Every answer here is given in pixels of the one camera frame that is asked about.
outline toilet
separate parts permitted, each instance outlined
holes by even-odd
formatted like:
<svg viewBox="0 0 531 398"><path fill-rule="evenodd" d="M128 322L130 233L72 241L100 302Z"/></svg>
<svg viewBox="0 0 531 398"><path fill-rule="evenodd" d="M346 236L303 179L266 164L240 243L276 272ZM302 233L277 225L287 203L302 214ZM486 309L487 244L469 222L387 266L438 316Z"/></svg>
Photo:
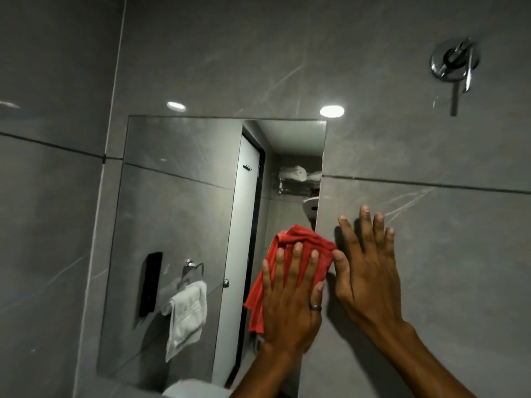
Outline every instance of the toilet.
<svg viewBox="0 0 531 398"><path fill-rule="evenodd" d="M180 380L163 392L168 398L228 398L232 390L201 380Z"/></svg>

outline red microfiber towel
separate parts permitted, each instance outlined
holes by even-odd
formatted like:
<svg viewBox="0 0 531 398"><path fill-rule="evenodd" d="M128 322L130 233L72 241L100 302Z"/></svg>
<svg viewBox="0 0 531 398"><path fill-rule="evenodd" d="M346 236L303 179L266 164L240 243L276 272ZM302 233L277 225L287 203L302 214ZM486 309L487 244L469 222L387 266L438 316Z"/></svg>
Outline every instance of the red microfiber towel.
<svg viewBox="0 0 531 398"><path fill-rule="evenodd" d="M330 264L332 263L332 252L335 250L335 244L319 236L314 231L305 227L295 225L287 232L281 232L275 236L269 252L267 254L267 262L269 263L269 270L271 271L271 277L275 276L275 257L277 255L277 249L279 247L284 248L284 284L286 284L288 277L289 263L291 262L291 255L293 254L293 247L295 243L301 242L303 244L303 251L301 257L301 269L299 273L299 279L297 284L301 283L306 267L308 266L309 256L313 250L319 252L319 264L317 266L317 272L315 273L315 279L313 285L317 282L324 281L327 275ZM262 271L258 275L256 282L254 283L245 307L251 309L251 323L249 325L249 331L256 331L259 334L264 332L264 319L262 313Z"/></svg>

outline white door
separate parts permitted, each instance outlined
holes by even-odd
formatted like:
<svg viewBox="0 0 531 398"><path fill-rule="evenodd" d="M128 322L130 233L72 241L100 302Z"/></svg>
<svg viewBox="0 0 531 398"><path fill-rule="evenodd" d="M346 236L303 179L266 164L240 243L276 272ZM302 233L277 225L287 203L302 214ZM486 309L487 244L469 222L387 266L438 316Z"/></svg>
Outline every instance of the white door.
<svg viewBox="0 0 531 398"><path fill-rule="evenodd" d="M259 163L260 153L242 136L225 264L229 287L223 288L212 372L212 383L221 387L236 364Z"/></svg>

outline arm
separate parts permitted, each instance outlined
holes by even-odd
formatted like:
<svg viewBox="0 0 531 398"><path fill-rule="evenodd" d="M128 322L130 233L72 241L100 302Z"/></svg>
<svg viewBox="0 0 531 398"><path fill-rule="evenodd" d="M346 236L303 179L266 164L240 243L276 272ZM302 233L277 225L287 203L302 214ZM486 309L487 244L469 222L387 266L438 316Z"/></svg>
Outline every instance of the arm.
<svg viewBox="0 0 531 398"><path fill-rule="evenodd" d="M269 264L262 264L263 316L265 342L256 360L236 388L231 398L274 398L282 383L310 348L319 327L321 313L310 310L310 305L321 307L323 283L312 290L319 261L314 250L308 267L297 286L301 263L302 244L297 243L284 285L284 251L277 250L275 279L271 280Z"/></svg>
<svg viewBox="0 0 531 398"><path fill-rule="evenodd" d="M400 278L395 263L395 231L384 231L383 215L371 223L360 209L364 251L344 216L339 218L350 260L334 252L335 293L348 316L368 335L418 398L475 398L439 361L402 319Z"/></svg>

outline hand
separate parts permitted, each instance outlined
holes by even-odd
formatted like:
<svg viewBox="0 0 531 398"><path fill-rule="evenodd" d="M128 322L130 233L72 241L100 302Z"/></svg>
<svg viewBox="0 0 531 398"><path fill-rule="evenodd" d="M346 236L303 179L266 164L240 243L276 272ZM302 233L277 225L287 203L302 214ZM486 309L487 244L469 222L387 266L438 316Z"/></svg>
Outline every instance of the hand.
<svg viewBox="0 0 531 398"><path fill-rule="evenodd" d="M319 261L317 250L312 252L301 284L297 286L301 255L302 243L296 243L285 286L282 248L277 249L274 287L268 262L264 260L262 264L265 343L275 352L290 356L293 365L310 348L321 326L321 313L310 310L310 304L321 306L324 286L319 282L312 290Z"/></svg>
<svg viewBox="0 0 531 398"><path fill-rule="evenodd" d="M364 252L349 221L339 218L350 257L348 260L339 250L334 251L335 294L350 319L377 344L378 339L409 324L402 320L395 231L388 227L384 232L382 214L376 214L371 224L365 205L360 208L360 224Z"/></svg>

